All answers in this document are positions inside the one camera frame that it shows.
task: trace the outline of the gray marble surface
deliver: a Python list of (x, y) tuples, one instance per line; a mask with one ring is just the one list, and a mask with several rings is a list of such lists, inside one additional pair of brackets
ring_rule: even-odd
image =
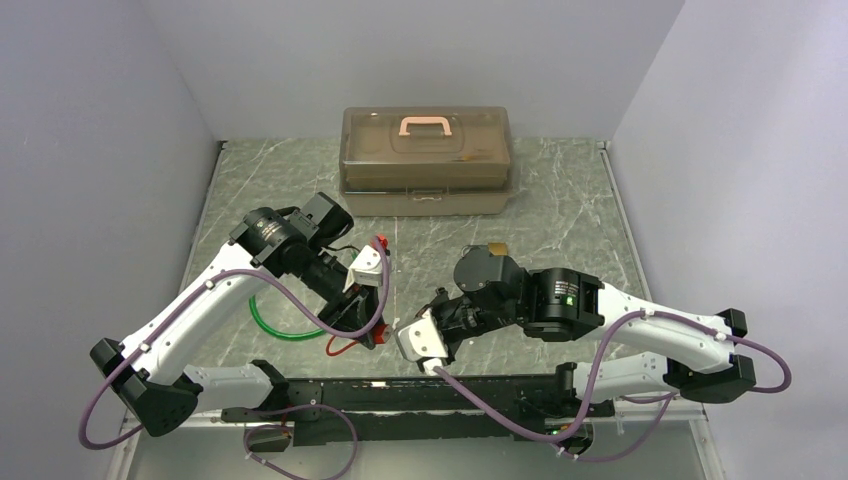
[[(364, 245), (375, 233), (389, 239), (393, 255), (391, 298), (385, 319), (413, 315), (444, 286), (457, 294), (453, 267), (463, 246), (505, 242), (525, 268), (568, 267), (597, 275), (633, 295), (642, 296), (635, 261), (624, 232), (603, 162), (591, 139), (515, 139), (519, 186), (500, 215), (429, 218), (356, 218), (353, 232), (337, 242)], [(226, 143), (189, 278), (214, 258), (230, 230), (248, 211), (302, 205), (315, 192), (338, 198), (338, 140), (238, 140)], [(350, 256), (341, 253), (345, 263)], [(321, 299), (296, 279), (284, 278), (313, 311)], [(277, 291), (257, 296), (266, 321), (289, 332), (312, 330)], [(247, 304), (238, 310), (195, 355), (193, 364), (238, 366), (263, 358), (288, 377), (418, 375), (390, 342), (369, 351), (355, 347), (342, 356), (324, 353), (327, 337), (283, 342), (262, 332)], [(511, 327), (467, 341), (450, 371), (458, 375), (552, 373), (565, 361), (590, 361), (594, 341), (543, 343)], [(638, 353), (613, 344), (609, 358)]]

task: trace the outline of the gray wall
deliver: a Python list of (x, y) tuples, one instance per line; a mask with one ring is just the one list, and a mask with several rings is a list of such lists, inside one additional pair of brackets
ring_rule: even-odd
[(848, 477), (846, 25), (840, 0), (690, 0), (613, 140), (656, 298), (745, 310), (793, 367), (708, 409), (731, 479)]
[[(140, 3), (4, 2), (0, 14), (0, 465), (102, 478), (77, 444), (88, 350), (177, 292), (215, 142)], [(113, 437), (107, 396), (91, 435)]]
[(219, 137), (335, 136), (345, 107), (503, 105), (611, 138), (683, 0), (145, 0)]

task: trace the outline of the toolbox lid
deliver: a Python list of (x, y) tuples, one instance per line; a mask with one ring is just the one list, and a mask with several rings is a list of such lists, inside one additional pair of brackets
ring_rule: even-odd
[(339, 167), (347, 190), (498, 190), (510, 150), (501, 107), (356, 107), (345, 110)]

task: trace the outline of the marble tabletop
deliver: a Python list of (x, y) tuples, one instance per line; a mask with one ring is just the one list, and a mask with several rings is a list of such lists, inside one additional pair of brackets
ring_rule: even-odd
[[(214, 258), (229, 232), (248, 211), (269, 206), (303, 205), (315, 192), (338, 199), (337, 139), (236, 140), (225, 143), (201, 219), (191, 258), (194, 279)], [(632, 295), (644, 296), (612, 187), (592, 139), (518, 138), (514, 140), (518, 187), (499, 215), (474, 217), (365, 217), (336, 245), (362, 246), (375, 233), (389, 240), (392, 253), (391, 297), (384, 318), (413, 315), (444, 286), (452, 296), (453, 267), (469, 244), (504, 242), (519, 265), (567, 267), (600, 277)], [(340, 258), (349, 264), (348, 253)], [(283, 278), (304, 303), (318, 311), (321, 299), (296, 279)], [(258, 308), (273, 327), (286, 332), (314, 329), (279, 292), (257, 295)], [(202, 346), (192, 363), (239, 366), (261, 358), (284, 375), (362, 377), (419, 375), (390, 342), (369, 351), (355, 347), (339, 357), (324, 353), (326, 336), (284, 342), (261, 331), (248, 306), (239, 309)], [(566, 361), (590, 361), (597, 342), (543, 343), (509, 327), (466, 341), (456, 375), (552, 373)], [(639, 353), (613, 344), (608, 358)]]

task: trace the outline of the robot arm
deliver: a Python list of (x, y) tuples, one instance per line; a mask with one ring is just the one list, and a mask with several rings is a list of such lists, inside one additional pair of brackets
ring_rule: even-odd
[[(298, 277), (327, 302), (317, 315), (321, 321), (345, 332), (362, 329), (377, 308), (380, 257), (366, 246), (360, 256), (370, 261), (355, 261), (348, 270), (324, 250), (352, 224), (350, 215), (323, 193), (302, 209), (250, 212), (204, 272), (165, 310), (120, 343), (101, 340), (91, 350), (92, 359), (108, 376), (131, 352), (141, 352), (111, 387), (152, 436), (170, 432), (193, 413), (285, 407), (287, 382), (267, 362), (219, 368), (188, 362), (237, 307), (266, 285), (263, 276)], [(243, 273), (212, 280), (233, 270)], [(380, 318), (356, 340), (373, 349), (375, 334), (385, 328)], [(146, 343), (157, 330), (161, 331), (155, 340)]]
[[(434, 375), (455, 360), (462, 341), (509, 325), (547, 342), (598, 339), (622, 315), (642, 312), (615, 339), (646, 350), (639, 356), (601, 364), (591, 401), (656, 391), (680, 392), (707, 403), (734, 400), (756, 383), (751, 359), (736, 355), (722, 335), (744, 336), (738, 310), (693, 315), (632, 297), (596, 277), (565, 268), (527, 271), (508, 256), (485, 246), (471, 247), (454, 270), (463, 294), (450, 299), (444, 289), (413, 319), (397, 326), (401, 353)], [(709, 336), (653, 312), (671, 312), (719, 332)], [(557, 369), (577, 399), (582, 399), (589, 364), (565, 363)]]

